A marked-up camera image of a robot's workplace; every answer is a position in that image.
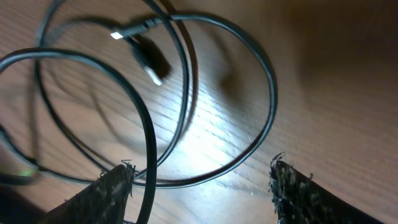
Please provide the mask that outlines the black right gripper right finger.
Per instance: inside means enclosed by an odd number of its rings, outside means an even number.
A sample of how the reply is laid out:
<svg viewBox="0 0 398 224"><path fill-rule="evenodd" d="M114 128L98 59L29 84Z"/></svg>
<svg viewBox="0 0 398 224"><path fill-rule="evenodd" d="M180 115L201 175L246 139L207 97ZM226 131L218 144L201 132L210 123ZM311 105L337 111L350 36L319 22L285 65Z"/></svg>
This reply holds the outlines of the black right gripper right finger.
<svg viewBox="0 0 398 224"><path fill-rule="evenodd" d="M304 224L381 224L333 195L282 160L283 152L270 163L269 192L272 193L278 223Z"/></svg>

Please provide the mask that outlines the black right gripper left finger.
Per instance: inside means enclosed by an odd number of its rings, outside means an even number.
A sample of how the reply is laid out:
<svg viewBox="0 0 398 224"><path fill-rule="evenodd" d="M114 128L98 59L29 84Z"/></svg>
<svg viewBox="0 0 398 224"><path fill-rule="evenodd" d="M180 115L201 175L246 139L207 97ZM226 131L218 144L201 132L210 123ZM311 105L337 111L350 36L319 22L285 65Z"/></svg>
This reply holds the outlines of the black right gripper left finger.
<svg viewBox="0 0 398 224"><path fill-rule="evenodd" d="M123 224L136 167L116 166L63 204L47 212L38 224Z"/></svg>

